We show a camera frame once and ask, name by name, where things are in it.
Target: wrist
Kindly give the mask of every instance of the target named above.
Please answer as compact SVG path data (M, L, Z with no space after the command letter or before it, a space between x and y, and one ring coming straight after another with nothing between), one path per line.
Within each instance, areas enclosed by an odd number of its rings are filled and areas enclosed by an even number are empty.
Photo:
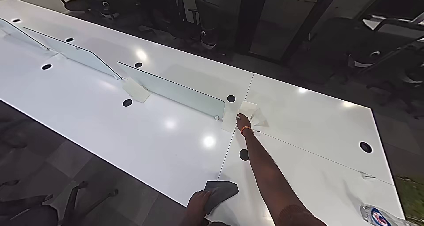
M244 126L241 128L240 132L241 132L241 135L244 136L246 133L249 133L249 132L253 133L253 130L249 126Z

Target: chair leg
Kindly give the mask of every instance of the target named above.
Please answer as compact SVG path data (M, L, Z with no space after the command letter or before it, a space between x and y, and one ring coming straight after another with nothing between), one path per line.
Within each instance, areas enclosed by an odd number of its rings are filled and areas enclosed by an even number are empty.
M87 210L79 215L79 219L83 219L85 218L85 216L87 216L88 213L90 213L94 208L96 208L97 206L99 206L103 201L105 201L107 198L109 197L114 197L117 196L119 193L118 189L113 190L112 192L110 192L109 194L107 194L106 196L104 196L103 198L99 199L98 201L94 202L90 207L87 208Z
M79 185L74 187L69 195L68 202L66 203L65 215L63 216L63 223L69 223L73 220L73 214L75 210L75 201L77 199L77 194L79 189L83 189L88 186L86 181L82 181Z

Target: orange thread bracelet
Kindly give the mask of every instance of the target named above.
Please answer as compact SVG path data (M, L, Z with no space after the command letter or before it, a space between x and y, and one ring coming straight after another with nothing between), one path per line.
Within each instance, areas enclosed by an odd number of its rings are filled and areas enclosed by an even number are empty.
M241 130L240 130L241 135L243 135L243 136L244 136L244 134L243 134L243 130L244 130L244 129L246 129L246 128L248 128L248 129L250 129L250 131L252 131L252 129L251 129L250 127L248 127L248 126L244 126L244 127L242 127L242 128L241 128Z

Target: plastic bottle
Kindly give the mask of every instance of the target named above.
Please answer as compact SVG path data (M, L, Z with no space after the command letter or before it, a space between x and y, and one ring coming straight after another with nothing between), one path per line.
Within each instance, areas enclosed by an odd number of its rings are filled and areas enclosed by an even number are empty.
M376 226L419 226L404 219L397 218L386 211L369 204L360 206L362 218Z

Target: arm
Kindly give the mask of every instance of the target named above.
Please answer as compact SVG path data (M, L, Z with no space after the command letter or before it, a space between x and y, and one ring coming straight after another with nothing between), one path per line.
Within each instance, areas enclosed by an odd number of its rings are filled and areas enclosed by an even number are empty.
M250 127L250 121L245 115L238 114L238 116L240 117L237 119L239 130L244 126ZM277 223L281 211L289 205L297 205L306 209L252 130L245 128L242 134L246 140L249 161L256 183L274 222Z

